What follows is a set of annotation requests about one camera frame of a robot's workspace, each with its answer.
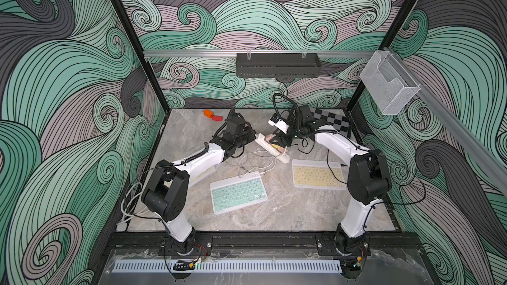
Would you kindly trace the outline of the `pink charger with white cable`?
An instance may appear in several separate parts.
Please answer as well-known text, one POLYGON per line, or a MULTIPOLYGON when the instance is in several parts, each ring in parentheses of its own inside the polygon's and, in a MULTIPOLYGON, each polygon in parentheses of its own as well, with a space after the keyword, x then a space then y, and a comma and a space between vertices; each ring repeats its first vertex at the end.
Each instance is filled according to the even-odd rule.
POLYGON ((274 136, 275 136, 274 134, 267 135, 267 136, 265 137, 265 140, 266 140, 267 142, 269 142, 269 143, 270 143, 270 142, 271 142, 271 140, 272 140, 272 138, 273 138, 274 136))

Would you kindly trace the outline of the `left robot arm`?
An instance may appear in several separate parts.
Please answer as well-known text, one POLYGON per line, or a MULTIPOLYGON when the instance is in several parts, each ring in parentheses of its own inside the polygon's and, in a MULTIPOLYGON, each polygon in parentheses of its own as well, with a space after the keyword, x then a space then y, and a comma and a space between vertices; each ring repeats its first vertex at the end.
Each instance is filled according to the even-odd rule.
POLYGON ((224 124, 204 149, 183 160, 161 160, 155 166, 142 195, 142 203, 161 221, 169 236, 180 244, 194 241, 194 227, 184 215, 191 180, 221 164, 253 142, 256 132, 241 113, 231 109, 224 124))

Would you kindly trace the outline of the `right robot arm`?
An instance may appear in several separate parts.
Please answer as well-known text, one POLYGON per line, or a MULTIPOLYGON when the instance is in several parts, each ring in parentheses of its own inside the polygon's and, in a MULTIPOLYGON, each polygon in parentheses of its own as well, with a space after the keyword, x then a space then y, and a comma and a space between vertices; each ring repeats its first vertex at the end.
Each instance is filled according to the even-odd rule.
POLYGON ((385 154, 359 145, 327 121, 316 119, 308 106, 293 105, 287 117, 276 111, 269 124, 279 130, 272 143, 287 147, 295 138, 309 138, 345 163, 349 171, 345 184, 351 199, 337 227, 335 243, 343 251, 361 244, 369 215, 392 188, 385 154))

